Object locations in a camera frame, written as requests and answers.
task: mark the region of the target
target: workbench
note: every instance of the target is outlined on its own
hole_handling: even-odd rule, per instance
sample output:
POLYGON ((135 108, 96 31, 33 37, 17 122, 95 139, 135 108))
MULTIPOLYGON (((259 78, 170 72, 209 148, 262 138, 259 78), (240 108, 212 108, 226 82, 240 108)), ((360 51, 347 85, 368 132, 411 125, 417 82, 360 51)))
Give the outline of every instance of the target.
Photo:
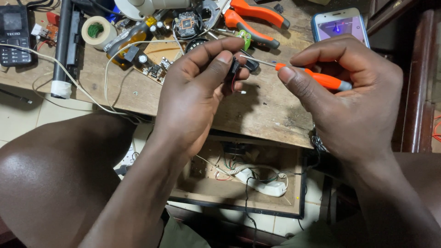
MULTIPOLYGON (((368 1, 332 0, 327 6, 321 6, 306 0, 281 0, 263 5, 274 7, 277 3, 284 7, 283 16, 291 22, 288 30, 281 30, 259 19, 246 19, 250 26, 259 32, 271 36, 280 42, 278 50, 256 48, 248 52, 261 60, 287 63, 290 57, 311 45, 313 41, 310 21, 315 13, 339 8, 358 7, 362 13, 368 12, 368 1)), ((59 14, 59 3, 53 12, 59 14)), ((45 26, 44 12, 35 12, 35 22, 45 26)), ((39 51, 54 56, 55 48, 46 44, 39 51)), ((108 59, 104 51, 96 50, 86 44, 80 56, 79 84, 101 105, 107 105, 104 99, 104 69, 108 59)), ((38 58, 38 64, 27 68, 9 68, 0 72, 0 83, 49 93, 52 75, 43 76, 53 71, 53 61, 38 58)), ((150 80, 134 69, 121 70, 110 64, 108 98, 116 102, 115 107, 133 112, 155 116, 161 85, 150 80)), ((305 111, 299 100, 289 92, 277 77, 273 67, 261 65, 260 70, 251 74, 244 81, 246 94, 234 93, 224 99, 215 115, 213 128, 288 143, 300 147, 310 147, 311 115, 305 111)), ((72 87, 72 97, 81 101, 91 100, 81 91, 72 87)))

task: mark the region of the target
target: fingernail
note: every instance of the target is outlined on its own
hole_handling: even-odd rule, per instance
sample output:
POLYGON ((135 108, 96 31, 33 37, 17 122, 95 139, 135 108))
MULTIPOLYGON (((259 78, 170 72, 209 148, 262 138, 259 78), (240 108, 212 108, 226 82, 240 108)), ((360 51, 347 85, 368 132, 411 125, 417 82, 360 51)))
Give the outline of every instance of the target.
POLYGON ((280 68, 279 72, 277 73, 280 80, 284 85, 288 85, 289 81, 295 77, 295 71, 291 69, 289 66, 285 66, 280 68))
POLYGON ((226 64, 230 63, 230 61, 233 59, 233 54, 229 51, 222 51, 218 56, 217 59, 221 62, 224 62, 226 64))

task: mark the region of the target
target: orange pliers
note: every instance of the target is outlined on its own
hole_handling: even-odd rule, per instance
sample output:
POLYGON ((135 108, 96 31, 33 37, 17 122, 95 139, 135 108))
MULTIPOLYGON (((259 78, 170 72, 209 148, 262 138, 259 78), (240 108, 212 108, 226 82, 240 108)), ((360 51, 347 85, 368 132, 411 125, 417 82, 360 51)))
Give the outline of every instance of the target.
POLYGON ((269 47, 271 49, 277 49, 280 46, 280 42, 273 37, 259 33, 250 27, 250 25, 248 25, 240 16, 257 17, 274 24, 279 28, 288 29, 291 23, 285 17, 281 16, 276 10, 270 7, 257 4, 247 4, 244 0, 218 0, 218 7, 222 8, 225 1, 227 1, 227 3, 224 9, 222 9, 222 14, 224 14, 227 27, 235 27, 239 30, 245 30, 251 34, 251 40, 256 42, 257 45, 269 47))

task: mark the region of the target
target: person's right hand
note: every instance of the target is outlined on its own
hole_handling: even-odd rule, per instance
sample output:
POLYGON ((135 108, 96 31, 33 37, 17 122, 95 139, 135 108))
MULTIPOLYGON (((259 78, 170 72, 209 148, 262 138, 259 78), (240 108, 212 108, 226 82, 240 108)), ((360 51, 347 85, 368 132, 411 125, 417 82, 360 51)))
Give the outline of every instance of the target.
POLYGON ((355 171, 392 154, 403 84, 397 65, 352 35, 317 42, 294 55, 290 63, 354 83, 352 90, 332 94, 298 68, 279 70, 280 80, 312 114, 318 136, 330 153, 355 171))

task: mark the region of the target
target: smartphone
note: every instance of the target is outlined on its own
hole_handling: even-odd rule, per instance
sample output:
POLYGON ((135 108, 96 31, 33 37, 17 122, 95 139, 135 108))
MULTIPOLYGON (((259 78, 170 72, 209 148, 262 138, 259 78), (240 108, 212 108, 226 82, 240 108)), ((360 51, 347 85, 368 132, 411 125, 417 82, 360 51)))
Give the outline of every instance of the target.
POLYGON ((311 27, 315 42, 340 34, 352 34, 369 47, 363 18, 357 8, 315 14, 311 27))

